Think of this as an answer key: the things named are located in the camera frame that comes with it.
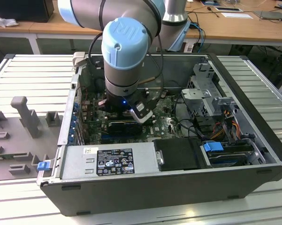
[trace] aluminum profile table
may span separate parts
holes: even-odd
[[[64,114],[73,74],[73,55],[15,55],[0,64],[0,111],[18,117],[10,106],[14,96],[26,96],[38,116]]]
[[[249,60],[239,56],[219,59],[282,142],[282,94]],[[219,84],[230,96],[225,84]]]
[[[264,118],[267,120],[270,126],[272,126],[276,134],[282,140],[282,132],[279,132],[282,131],[282,95],[250,63],[250,61],[242,60],[239,57],[219,58],[227,67],[229,72],[233,75],[233,77],[241,86],[249,99],[255,104],[255,106],[262,113]],[[25,75],[28,76],[29,74],[35,77],[38,74],[38,76],[41,76],[44,79],[49,77],[52,77],[53,79],[57,77],[63,77],[62,74],[68,74],[68,76],[72,76],[73,74],[72,66],[70,66],[69,63],[72,59],[72,55],[16,55],[14,59],[16,60],[4,60],[2,62],[2,64],[0,65],[0,79],[3,79],[4,76],[8,75],[8,73],[18,72],[21,72],[22,75],[20,75],[19,77],[19,74],[14,74],[16,75],[16,77],[12,78],[24,78]],[[54,69],[52,69],[52,64],[51,66],[49,66],[49,64],[43,64],[42,62],[68,62],[69,66],[65,66],[62,63],[63,66],[55,66]],[[44,82],[44,80],[42,79],[38,81],[38,83],[36,82],[36,84],[38,84],[39,87],[42,87],[44,90],[45,86],[48,88],[50,86],[49,84],[51,84],[48,80],[49,79],[47,79],[46,85],[40,85]],[[11,93],[12,90],[10,89],[12,87],[14,87],[14,93],[19,93],[19,91],[15,91],[15,86],[19,87],[18,85],[20,84],[23,83],[17,83],[14,80],[14,82],[11,83],[9,89],[0,89],[0,94],[2,94],[1,97],[10,98],[12,94],[9,93]],[[64,90],[63,84],[64,83],[61,83],[60,85],[59,82],[54,83],[54,88],[49,89],[50,92],[57,93],[56,91]],[[28,100],[32,101],[33,97],[37,97],[36,86],[28,86],[30,86],[31,90],[30,96],[28,96]],[[49,98],[48,102],[46,103],[47,105],[51,104],[51,106],[55,105],[52,99],[51,101],[49,101]],[[42,110],[44,109],[39,109],[37,113],[43,113]],[[270,114],[279,114],[279,117],[277,117],[277,119],[279,120],[273,123],[272,119],[270,119]],[[123,200],[127,201],[127,203],[129,204],[130,200],[128,198],[123,197]],[[282,225],[282,180],[266,183],[249,194],[244,199],[208,203],[206,202],[79,217],[64,217],[63,215],[61,215],[55,205],[36,185],[36,179],[11,180],[4,183],[0,181],[0,225],[43,225],[44,223],[67,225]]]

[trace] warning label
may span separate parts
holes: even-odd
[[[98,176],[135,173],[132,149],[97,151]]]

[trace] blue latch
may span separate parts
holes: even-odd
[[[50,162],[39,162],[37,169],[38,171],[50,170]]]
[[[206,152],[208,151],[224,151],[220,142],[207,142],[203,145]]]

